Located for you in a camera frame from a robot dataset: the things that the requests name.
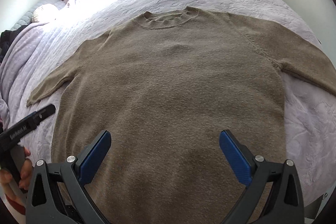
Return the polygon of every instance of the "red sleeve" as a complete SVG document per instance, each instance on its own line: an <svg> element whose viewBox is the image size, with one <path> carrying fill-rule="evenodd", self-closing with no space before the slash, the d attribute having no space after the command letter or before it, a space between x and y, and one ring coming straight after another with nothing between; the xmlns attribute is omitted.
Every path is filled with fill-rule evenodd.
<svg viewBox="0 0 336 224"><path fill-rule="evenodd" d="M20 214L22 215L26 215L26 208L23 207L22 205L16 203L15 201L12 201L9 197L7 197L6 195L6 199L8 201L8 203L16 210L18 211Z"/></svg>

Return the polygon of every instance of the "bedspread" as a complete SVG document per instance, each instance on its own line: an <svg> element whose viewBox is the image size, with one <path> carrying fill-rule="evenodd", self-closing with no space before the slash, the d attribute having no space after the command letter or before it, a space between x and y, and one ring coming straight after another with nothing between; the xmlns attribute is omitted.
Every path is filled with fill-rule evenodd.
<svg viewBox="0 0 336 224"><path fill-rule="evenodd" d="M145 11L168 12L186 6L272 20L321 49L307 24L281 0L70 0L55 21L29 25L6 54L0 66L0 115L5 125L11 126L50 103L58 111L66 85L31 107L26 107L26 101L31 91L83 41ZM282 80L287 155L298 168L304 200L309 204L336 178L336 98L285 73ZM51 162L55 120L53 115L22 139L22 145L32 151L33 163L38 159Z"/></svg>

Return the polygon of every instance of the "brown sweater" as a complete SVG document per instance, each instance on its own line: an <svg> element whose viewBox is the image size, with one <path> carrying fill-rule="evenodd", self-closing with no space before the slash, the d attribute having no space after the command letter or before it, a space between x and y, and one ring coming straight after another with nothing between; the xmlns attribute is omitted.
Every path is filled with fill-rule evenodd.
<svg viewBox="0 0 336 224"><path fill-rule="evenodd" d="M286 159L280 71L336 95L330 60L280 24L191 7L146 12L85 41L27 105L71 81L53 162L111 132L86 188L113 224L215 224L243 190L219 148L222 130L254 154Z"/></svg>

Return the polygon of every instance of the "sweater sleeve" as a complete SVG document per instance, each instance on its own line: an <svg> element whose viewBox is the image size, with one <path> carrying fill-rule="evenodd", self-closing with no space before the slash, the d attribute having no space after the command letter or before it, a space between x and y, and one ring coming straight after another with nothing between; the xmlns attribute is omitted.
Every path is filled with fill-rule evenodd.
<svg viewBox="0 0 336 224"><path fill-rule="evenodd" d="M272 59L278 68L336 96L336 70L316 46L279 23L230 14L238 32Z"/></svg>
<svg viewBox="0 0 336 224"><path fill-rule="evenodd" d="M72 81L85 63L109 37L110 31L93 40L84 41L77 51L61 66L52 71L30 94L27 107L52 95L65 82Z"/></svg>

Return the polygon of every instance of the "headboard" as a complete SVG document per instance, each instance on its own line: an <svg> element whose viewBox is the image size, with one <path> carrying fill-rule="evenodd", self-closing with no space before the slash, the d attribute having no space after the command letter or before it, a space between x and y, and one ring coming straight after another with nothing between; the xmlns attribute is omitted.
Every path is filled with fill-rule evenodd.
<svg viewBox="0 0 336 224"><path fill-rule="evenodd" d="M27 11L26 14L24 14L17 23L14 24L14 26L11 28L11 31L15 31L18 28L20 28L22 25L28 25L32 22L32 16L36 8L38 8L41 5L51 3L55 5L58 10L61 10L63 7L65 7L65 3L61 0L40 0L37 4L35 4L29 11Z"/></svg>

